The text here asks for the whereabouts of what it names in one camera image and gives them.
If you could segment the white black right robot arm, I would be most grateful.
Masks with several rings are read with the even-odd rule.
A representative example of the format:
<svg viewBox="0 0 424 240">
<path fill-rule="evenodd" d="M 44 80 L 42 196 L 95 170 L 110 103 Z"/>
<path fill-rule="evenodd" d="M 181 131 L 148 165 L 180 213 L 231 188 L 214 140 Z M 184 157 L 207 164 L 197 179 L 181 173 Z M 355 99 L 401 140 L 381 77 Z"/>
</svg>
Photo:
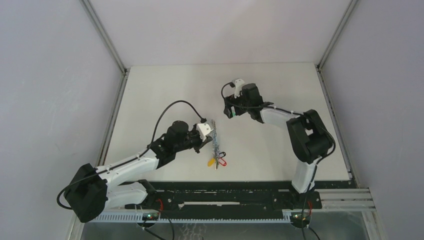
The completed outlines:
<svg viewBox="0 0 424 240">
<path fill-rule="evenodd" d="M 336 141 L 325 127 L 319 113 L 310 109 L 305 112 L 286 110 L 264 101 L 254 83 L 246 84 L 238 78 L 224 84 L 234 93 L 222 96 L 224 114 L 229 118 L 249 114 L 261 124 L 286 129 L 294 155 L 298 159 L 291 181 L 294 191 L 289 194 L 289 203 L 302 208 L 309 201 L 308 192 L 315 186 L 319 163 L 336 150 Z"/>
</svg>

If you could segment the round key organizer with rings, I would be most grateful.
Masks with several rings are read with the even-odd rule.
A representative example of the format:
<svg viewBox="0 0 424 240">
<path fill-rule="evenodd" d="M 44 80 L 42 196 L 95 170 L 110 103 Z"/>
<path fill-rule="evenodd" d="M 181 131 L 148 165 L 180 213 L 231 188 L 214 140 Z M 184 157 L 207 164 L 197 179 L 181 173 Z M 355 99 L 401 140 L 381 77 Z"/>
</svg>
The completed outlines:
<svg viewBox="0 0 424 240">
<path fill-rule="evenodd" d="M 212 147 L 213 147 L 213 156 L 217 159 L 219 157 L 219 153 L 220 153 L 220 147 L 219 147 L 219 143 L 218 143 L 218 134 L 217 134 L 217 127 L 216 127 L 216 122 L 211 119 L 210 120 L 211 123 L 211 127 L 213 128 L 212 130 Z"/>
</svg>

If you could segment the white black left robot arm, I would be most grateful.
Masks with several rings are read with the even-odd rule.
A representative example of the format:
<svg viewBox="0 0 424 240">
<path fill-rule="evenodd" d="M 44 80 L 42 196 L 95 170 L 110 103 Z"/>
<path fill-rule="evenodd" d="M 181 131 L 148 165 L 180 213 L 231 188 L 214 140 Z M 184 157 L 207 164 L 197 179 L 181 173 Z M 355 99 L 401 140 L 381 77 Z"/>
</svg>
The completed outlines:
<svg viewBox="0 0 424 240">
<path fill-rule="evenodd" d="M 138 205 L 149 209 L 156 203 L 156 190 L 147 180 L 131 179 L 159 169 L 176 158 L 178 152 L 200 149 L 211 142 L 214 128 L 208 123 L 197 123 L 193 129 L 184 121 L 174 121 L 166 133 L 154 140 L 146 150 L 118 162 L 93 167 L 81 166 L 64 198 L 82 223 L 98 217 L 104 210 L 126 205 Z"/>
</svg>

